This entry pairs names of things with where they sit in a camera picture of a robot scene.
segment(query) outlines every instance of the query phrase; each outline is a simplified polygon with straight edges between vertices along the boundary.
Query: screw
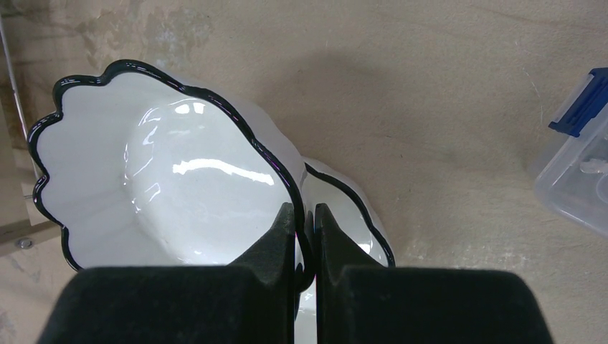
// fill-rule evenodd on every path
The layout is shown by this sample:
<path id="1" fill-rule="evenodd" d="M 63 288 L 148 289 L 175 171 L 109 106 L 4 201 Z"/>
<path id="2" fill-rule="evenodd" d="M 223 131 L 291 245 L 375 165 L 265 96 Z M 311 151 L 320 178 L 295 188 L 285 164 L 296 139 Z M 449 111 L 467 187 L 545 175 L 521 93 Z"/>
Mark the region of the screw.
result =
<path id="1" fill-rule="evenodd" d="M 15 246 L 20 249 L 31 249 L 34 247 L 34 240 L 30 238 L 19 239 L 15 242 Z"/>

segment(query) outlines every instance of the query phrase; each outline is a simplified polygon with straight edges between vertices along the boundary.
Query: plastic storage container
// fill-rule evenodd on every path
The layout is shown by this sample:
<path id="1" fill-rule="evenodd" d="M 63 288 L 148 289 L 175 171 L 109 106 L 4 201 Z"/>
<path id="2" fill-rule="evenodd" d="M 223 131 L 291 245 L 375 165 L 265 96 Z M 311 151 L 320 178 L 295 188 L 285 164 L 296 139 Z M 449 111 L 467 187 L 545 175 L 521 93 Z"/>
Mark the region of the plastic storage container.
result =
<path id="1" fill-rule="evenodd" d="M 531 170 L 550 210 L 608 236 L 608 68 L 594 69 L 556 112 L 558 137 Z"/>

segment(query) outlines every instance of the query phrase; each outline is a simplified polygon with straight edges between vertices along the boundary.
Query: scalloped bowl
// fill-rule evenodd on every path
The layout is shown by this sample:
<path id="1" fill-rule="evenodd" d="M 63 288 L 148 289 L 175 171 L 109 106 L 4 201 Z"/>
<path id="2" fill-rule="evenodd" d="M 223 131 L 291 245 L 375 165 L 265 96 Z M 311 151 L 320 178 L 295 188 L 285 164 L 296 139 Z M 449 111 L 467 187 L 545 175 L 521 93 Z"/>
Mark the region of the scalloped bowl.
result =
<path id="1" fill-rule="evenodd" d="M 31 129 L 43 177 L 37 208 L 62 227 L 75 268 L 229 264 L 294 205 L 304 285 L 297 343 L 316 338 L 305 213 L 327 203 L 344 232 L 384 266 L 386 234 L 362 190 L 300 156 L 255 104 L 132 60 L 54 88 L 57 112 Z"/>

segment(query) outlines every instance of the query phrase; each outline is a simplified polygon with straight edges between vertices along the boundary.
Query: metal pole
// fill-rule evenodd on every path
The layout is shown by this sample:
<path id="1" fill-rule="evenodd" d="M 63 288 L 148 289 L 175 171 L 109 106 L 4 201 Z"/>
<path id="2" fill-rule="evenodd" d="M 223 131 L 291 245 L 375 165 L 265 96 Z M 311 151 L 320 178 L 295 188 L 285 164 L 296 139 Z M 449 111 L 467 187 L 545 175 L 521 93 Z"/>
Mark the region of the metal pole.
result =
<path id="1" fill-rule="evenodd" d="M 21 122 L 21 129 L 23 130 L 23 136 L 27 140 L 27 126 L 25 124 L 25 117 L 23 114 L 23 107 L 21 106 L 21 100 L 19 99 L 19 91 L 17 91 L 17 82 L 15 74 L 13 72 L 13 63 L 11 62 L 11 55 L 9 54 L 9 43 L 6 40 L 4 33 L 4 24 L 2 23 L 2 15 L 0 14 L 0 38 L 2 38 L 2 47 L 4 48 L 4 57 L 6 58 L 6 66 L 9 71 L 9 79 L 11 80 L 11 88 L 13 89 L 13 96 L 15 98 L 15 105 L 17 107 L 17 114 L 19 114 L 19 121 Z M 36 164 L 32 160 L 32 166 L 34 167 L 34 175 L 36 179 L 40 178 Z"/>

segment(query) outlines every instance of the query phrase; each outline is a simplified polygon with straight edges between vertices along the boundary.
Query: beige floor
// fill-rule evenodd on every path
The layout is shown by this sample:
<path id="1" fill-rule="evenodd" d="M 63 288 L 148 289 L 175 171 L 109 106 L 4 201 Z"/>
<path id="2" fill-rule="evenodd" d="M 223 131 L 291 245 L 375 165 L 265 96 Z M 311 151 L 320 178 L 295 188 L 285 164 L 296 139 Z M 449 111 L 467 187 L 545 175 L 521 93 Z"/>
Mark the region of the beige floor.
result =
<path id="1" fill-rule="evenodd" d="M 506 269 L 557 343 L 608 341 L 608 239 L 549 213 L 526 166 L 608 65 L 605 0 L 13 0 L 29 118 L 63 75 L 131 57 L 258 102 L 358 181 L 399 265 Z M 30 343 L 72 274 L 57 240 L 0 259 L 0 343 Z"/>

